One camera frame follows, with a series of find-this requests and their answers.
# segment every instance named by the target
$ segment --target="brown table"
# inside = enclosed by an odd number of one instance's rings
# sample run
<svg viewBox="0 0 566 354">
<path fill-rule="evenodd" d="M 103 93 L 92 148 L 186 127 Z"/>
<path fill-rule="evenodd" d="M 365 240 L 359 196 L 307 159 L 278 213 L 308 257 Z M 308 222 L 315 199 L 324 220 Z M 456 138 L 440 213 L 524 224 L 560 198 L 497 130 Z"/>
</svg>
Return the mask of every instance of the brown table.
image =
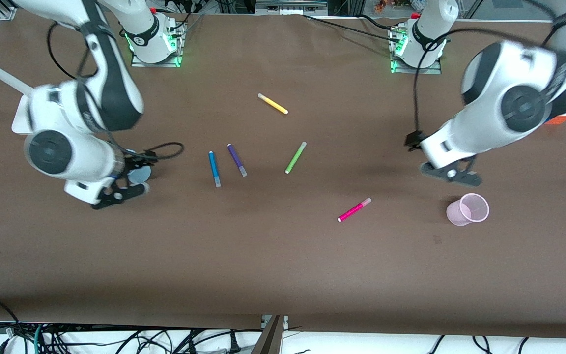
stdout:
<svg viewBox="0 0 566 354">
<path fill-rule="evenodd" d="M 32 86 L 67 79 L 47 55 L 49 23 L 20 11 L 0 25 L 0 66 Z M 533 39 L 548 30 L 475 25 Z M 424 130 L 462 108 L 462 72 L 493 40 L 454 36 L 443 74 L 421 78 Z M 64 67 L 83 48 L 56 30 Z M 490 217 L 453 226 L 447 201 L 471 190 L 423 177 L 422 153 L 403 148 L 412 76 L 391 74 L 386 52 L 300 16 L 206 16 L 182 68 L 131 69 L 146 111 L 116 134 L 187 152 L 157 165 L 148 195 L 102 211 L 25 161 L 10 130 L 20 95 L 0 83 L 0 300 L 25 321 L 257 327 L 260 314 L 285 313 L 303 330 L 566 336 L 566 123 L 483 154 L 476 191 Z"/>
</svg>

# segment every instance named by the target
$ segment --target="pink marker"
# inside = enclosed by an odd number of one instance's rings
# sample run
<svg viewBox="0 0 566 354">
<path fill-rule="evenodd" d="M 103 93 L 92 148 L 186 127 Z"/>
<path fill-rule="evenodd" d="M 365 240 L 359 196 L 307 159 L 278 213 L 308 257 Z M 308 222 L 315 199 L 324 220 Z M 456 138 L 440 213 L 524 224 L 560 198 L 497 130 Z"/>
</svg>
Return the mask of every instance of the pink marker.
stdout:
<svg viewBox="0 0 566 354">
<path fill-rule="evenodd" d="M 340 215 L 340 217 L 338 218 L 338 222 L 343 222 L 344 220 L 348 219 L 348 217 L 350 217 L 351 215 L 357 213 L 361 208 L 364 208 L 365 206 L 368 206 L 368 204 L 371 202 L 370 198 L 366 198 L 363 202 L 357 204 L 356 206 L 353 206 L 353 208 L 351 208 L 351 210 L 347 211 L 346 213 Z"/>
</svg>

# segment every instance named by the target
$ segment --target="pink plastic cup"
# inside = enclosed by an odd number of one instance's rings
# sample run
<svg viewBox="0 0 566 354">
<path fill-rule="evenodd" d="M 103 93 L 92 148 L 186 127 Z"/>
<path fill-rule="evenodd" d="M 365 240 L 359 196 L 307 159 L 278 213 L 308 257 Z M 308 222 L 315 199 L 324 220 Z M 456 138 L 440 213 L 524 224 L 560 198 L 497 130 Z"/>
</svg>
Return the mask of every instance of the pink plastic cup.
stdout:
<svg viewBox="0 0 566 354">
<path fill-rule="evenodd" d="M 449 204 L 447 218 L 456 226 L 469 225 L 472 222 L 486 220 L 489 213 L 488 202 L 481 195 L 475 193 L 465 194 Z"/>
</svg>

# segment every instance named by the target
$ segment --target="black circular joint cover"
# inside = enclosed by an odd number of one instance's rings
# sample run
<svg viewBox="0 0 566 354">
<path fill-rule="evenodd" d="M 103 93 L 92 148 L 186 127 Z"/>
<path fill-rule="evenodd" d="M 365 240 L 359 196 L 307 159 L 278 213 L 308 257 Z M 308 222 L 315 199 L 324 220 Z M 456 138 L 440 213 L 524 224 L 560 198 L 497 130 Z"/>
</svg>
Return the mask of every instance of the black circular joint cover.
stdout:
<svg viewBox="0 0 566 354">
<path fill-rule="evenodd" d="M 510 88 L 501 99 L 501 114 L 515 132 L 527 132 L 541 124 L 546 118 L 545 107 L 543 94 L 525 85 Z"/>
<path fill-rule="evenodd" d="M 67 170 L 71 161 L 71 144 L 62 133 L 45 130 L 34 135 L 28 146 L 28 155 L 36 168 L 56 175 Z"/>
</svg>

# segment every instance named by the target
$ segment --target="blue marker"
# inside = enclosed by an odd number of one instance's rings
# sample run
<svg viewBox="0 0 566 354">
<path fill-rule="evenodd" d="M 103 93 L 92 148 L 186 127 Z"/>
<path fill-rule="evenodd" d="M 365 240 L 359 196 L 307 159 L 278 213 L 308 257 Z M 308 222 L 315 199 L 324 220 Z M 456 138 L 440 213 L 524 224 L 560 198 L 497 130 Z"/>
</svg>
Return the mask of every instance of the blue marker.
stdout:
<svg viewBox="0 0 566 354">
<path fill-rule="evenodd" d="M 215 154 L 213 151 L 209 151 L 209 163 L 211 164 L 211 172 L 213 172 L 215 186 L 216 188 L 220 188 L 222 186 L 220 183 L 220 173 L 218 173 L 218 166 L 215 164 Z"/>
</svg>

